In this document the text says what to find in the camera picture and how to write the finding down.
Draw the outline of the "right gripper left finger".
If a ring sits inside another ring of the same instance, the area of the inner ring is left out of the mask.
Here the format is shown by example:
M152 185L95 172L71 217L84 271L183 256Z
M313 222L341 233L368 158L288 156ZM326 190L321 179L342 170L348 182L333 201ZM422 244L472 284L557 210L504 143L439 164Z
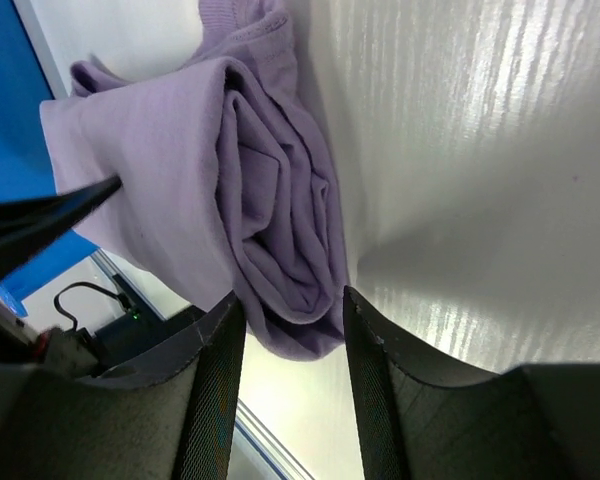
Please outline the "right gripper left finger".
M223 479L245 343L234 295L97 378L0 364L0 479Z

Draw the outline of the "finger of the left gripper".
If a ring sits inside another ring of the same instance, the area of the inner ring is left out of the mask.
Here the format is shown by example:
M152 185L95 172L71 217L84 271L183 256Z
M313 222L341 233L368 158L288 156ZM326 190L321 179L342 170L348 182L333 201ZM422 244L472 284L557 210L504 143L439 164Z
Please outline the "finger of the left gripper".
M62 195L0 203L0 281L83 221L121 188L117 176Z

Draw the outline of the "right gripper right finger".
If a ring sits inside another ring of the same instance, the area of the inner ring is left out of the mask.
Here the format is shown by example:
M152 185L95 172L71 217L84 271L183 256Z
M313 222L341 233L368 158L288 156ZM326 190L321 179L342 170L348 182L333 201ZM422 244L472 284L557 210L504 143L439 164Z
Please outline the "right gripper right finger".
M600 479L600 363L489 372L344 291L368 479Z

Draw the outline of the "purple t-shirt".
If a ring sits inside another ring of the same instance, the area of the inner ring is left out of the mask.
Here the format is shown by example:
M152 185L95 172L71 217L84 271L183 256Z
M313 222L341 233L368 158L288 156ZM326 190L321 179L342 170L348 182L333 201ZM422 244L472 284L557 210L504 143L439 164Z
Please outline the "purple t-shirt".
M212 308L234 292L250 332L311 361L344 340L348 280L326 141L298 96L281 1L203 1L203 41L178 70L122 80L81 61L40 107L56 189L115 176L79 235Z

